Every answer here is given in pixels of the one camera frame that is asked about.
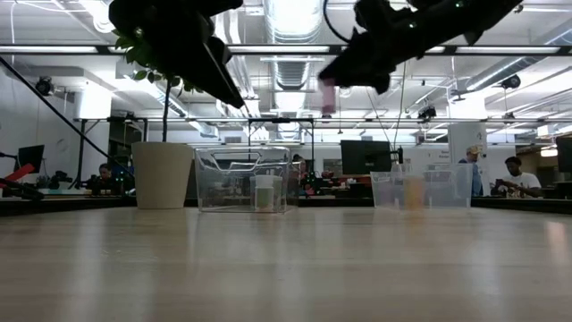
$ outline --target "cap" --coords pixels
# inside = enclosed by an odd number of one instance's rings
[[[474,145],[467,148],[467,153],[470,154],[479,154],[481,152],[483,152],[483,147],[481,147],[480,145]]]

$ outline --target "plant stem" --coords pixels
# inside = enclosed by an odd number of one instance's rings
[[[163,142],[167,141],[167,116],[169,116],[169,98],[171,97],[171,80],[167,80],[167,90],[164,93],[163,111]]]

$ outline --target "wooden table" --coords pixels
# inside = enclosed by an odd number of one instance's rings
[[[571,321],[572,218],[195,209],[0,218],[0,321]]]

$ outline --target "black monitor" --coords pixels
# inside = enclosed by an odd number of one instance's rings
[[[572,173],[572,138],[556,138],[558,171]]]
[[[391,171],[390,142],[342,140],[341,167],[349,175]]]
[[[39,174],[39,168],[42,166],[42,159],[44,157],[44,146],[34,146],[20,148],[18,150],[18,159],[14,163],[14,171],[21,167],[31,164],[34,171],[31,174]]]

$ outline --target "white plant pot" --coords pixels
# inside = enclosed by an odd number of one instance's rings
[[[138,142],[132,149],[137,207],[183,208],[193,148],[177,143]]]

